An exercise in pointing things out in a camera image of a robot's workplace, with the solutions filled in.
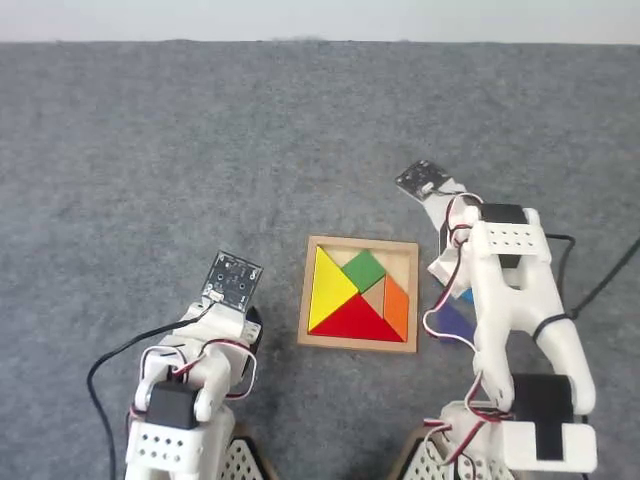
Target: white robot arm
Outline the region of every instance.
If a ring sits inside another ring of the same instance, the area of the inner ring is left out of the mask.
[[[556,288],[538,213],[484,203],[425,161],[396,182],[424,206],[440,232],[440,255],[429,271],[446,285],[441,298],[458,297],[471,288],[476,310],[474,342],[469,344],[475,352],[476,382],[465,402],[444,408],[436,430],[451,430],[454,444],[509,469],[593,471],[595,431],[574,423],[574,415],[593,410],[595,386]],[[531,335],[555,375],[510,372],[506,343],[511,330]],[[489,401],[471,403],[480,382]],[[502,414],[482,415],[483,407]]]
[[[219,478],[235,425],[225,399],[244,398],[255,379],[262,325],[247,306],[261,272],[220,252],[202,300],[183,317],[200,319],[142,354],[126,480]],[[245,372],[251,372],[246,391],[229,393]]]

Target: tangram puzzle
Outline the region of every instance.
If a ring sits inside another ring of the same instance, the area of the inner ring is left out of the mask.
[[[415,352],[418,245],[309,238],[298,342]]]

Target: white wall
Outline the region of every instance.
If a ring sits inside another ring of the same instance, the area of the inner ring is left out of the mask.
[[[640,44],[640,0],[0,0],[0,41]]]

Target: purple tangram piece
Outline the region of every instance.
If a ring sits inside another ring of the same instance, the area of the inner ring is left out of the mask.
[[[473,343],[473,333],[475,332],[475,325],[471,325],[469,321],[464,318],[453,305],[446,302],[437,313],[438,318],[438,331],[440,333],[448,333],[451,335],[458,335],[459,337],[466,338]],[[443,338],[440,340],[445,343],[456,343],[456,340],[450,338]]]

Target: green square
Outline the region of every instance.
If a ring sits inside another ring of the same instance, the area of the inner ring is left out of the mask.
[[[366,292],[386,273],[382,265],[371,255],[369,250],[363,250],[349,263],[342,267],[349,280],[358,287],[360,293]]]

